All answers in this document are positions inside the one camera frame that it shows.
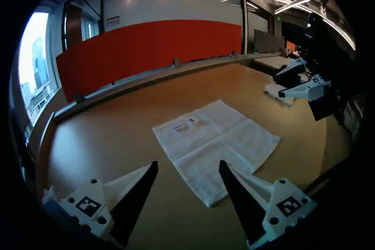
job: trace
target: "ceiling light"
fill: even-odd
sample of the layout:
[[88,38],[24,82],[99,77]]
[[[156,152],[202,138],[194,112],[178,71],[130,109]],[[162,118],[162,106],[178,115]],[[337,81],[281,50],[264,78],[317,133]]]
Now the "ceiling light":
[[290,8],[298,6],[298,5],[300,6],[301,4],[309,2],[309,1],[310,0],[294,0],[293,2],[290,2],[289,4],[286,4],[285,6],[282,6],[281,8],[278,8],[275,11],[275,14],[277,15],[277,14],[279,14],[281,12],[284,12],[287,9],[290,9]]
[[[288,3],[291,3],[291,1],[289,0],[274,0],[274,1],[278,1],[278,2],[282,2],[282,3],[285,3],[285,4],[288,4]],[[308,13],[314,13],[314,14],[317,14],[319,15],[323,21],[325,23],[327,23],[330,27],[332,27],[338,34],[340,34],[346,42],[348,42],[348,44],[350,45],[350,47],[352,47],[353,50],[355,50],[355,43],[353,42],[353,40],[349,37],[348,34],[346,34],[341,28],[339,28],[337,25],[335,25],[335,23],[333,23],[332,21],[330,21],[327,17],[325,17],[324,15],[320,14],[320,13],[317,13],[315,11],[313,11],[312,9],[308,8],[308,7],[305,7],[305,6],[302,6],[302,5],[297,5],[297,6],[294,6],[293,8],[298,8],[298,9],[301,9],[303,11],[306,11]]]
[[253,8],[256,8],[256,9],[258,9],[258,7],[257,7],[257,6],[255,6],[255,5],[253,5],[253,4],[249,3],[249,2],[246,2],[246,4],[248,4],[249,6],[252,6]]
[[329,19],[324,18],[322,15],[320,15],[320,16],[323,18],[323,21],[325,23],[327,23],[330,27],[332,27],[334,30],[336,30],[337,33],[339,33],[348,42],[348,44],[350,45],[350,47],[352,47],[352,49],[355,50],[355,43],[352,41],[352,39],[349,37],[348,34],[346,34],[341,28],[339,28],[337,25],[335,25]]

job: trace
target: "glass wall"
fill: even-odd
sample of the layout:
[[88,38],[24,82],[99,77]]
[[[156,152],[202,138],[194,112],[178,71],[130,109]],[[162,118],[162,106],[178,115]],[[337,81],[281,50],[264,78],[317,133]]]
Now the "glass wall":
[[256,5],[247,3],[247,53],[254,53],[254,30],[260,30],[268,33],[268,17],[269,14],[257,7]]
[[46,52],[47,23],[50,14],[35,12],[22,36],[19,52],[19,78],[27,114],[33,124],[39,112],[57,90],[50,79]]
[[240,0],[104,0],[105,31],[175,19],[243,22]]

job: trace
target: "screw hole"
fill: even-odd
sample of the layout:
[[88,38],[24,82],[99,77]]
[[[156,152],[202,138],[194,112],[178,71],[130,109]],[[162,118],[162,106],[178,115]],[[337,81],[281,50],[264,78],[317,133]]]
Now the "screw hole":
[[103,216],[99,216],[99,217],[97,218],[97,222],[98,222],[99,224],[101,224],[101,225],[104,225],[104,224],[107,222],[107,219],[104,218]]
[[89,225],[81,225],[81,228],[84,231],[91,231],[91,228],[89,227]]
[[276,225],[277,223],[278,223],[278,218],[273,217],[273,218],[270,219],[270,224]]

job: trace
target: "white cloth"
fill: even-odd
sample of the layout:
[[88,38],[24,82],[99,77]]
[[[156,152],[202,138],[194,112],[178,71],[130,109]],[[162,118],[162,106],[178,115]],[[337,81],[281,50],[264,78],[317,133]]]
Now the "white cloth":
[[264,87],[264,91],[267,92],[271,97],[277,98],[281,100],[283,103],[291,106],[293,104],[294,98],[280,98],[278,96],[278,92],[285,89],[285,87],[276,83],[271,83]]
[[280,141],[221,100],[153,130],[182,178],[208,207],[228,195],[219,173],[220,160],[252,174]]

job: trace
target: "desk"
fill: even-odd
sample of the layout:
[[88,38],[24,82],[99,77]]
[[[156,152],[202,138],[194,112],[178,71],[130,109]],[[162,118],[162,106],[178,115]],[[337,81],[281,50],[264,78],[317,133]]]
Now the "desk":
[[110,181],[157,160],[159,173],[130,236],[130,249],[246,249],[230,199],[207,208],[170,162],[152,127],[220,98],[281,137],[255,175],[270,182],[286,177],[306,187],[320,174],[327,155],[346,155],[349,138],[336,123],[328,126],[328,119],[315,122],[305,99],[288,107],[268,96],[263,89],[270,81],[254,69],[226,65],[92,107],[57,127],[51,183],[68,194],[92,178]]

